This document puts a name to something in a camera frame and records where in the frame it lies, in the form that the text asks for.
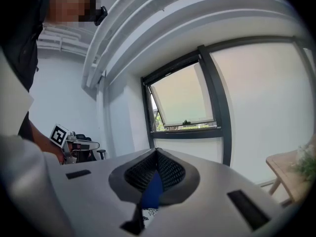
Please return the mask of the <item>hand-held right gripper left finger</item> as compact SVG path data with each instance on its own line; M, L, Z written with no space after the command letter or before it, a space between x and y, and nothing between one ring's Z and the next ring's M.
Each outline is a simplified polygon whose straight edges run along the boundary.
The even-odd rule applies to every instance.
M54 237L143 237L142 193L125 176L145 165L155 151L141 150L112 159L60 165L44 153L49 187L57 209L50 220Z

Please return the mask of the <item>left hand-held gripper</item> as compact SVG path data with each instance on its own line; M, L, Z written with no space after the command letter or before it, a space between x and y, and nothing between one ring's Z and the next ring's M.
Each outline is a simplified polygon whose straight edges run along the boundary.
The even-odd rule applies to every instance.
M71 154L70 144L72 144L72 151L92 151L100 147L98 142L76 140L75 133L60 124L55 124L49 139L62 150L65 164L76 163L77 161L77 158Z

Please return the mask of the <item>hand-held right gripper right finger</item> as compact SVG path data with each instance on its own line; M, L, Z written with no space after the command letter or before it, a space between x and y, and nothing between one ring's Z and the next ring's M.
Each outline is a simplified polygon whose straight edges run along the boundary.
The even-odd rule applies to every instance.
M230 167L170 150L169 153L193 165L200 183L184 202L161 207L145 229L147 237L248 237L253 230L240 215L228 193L243 191L269 219L282 207L259 186Z

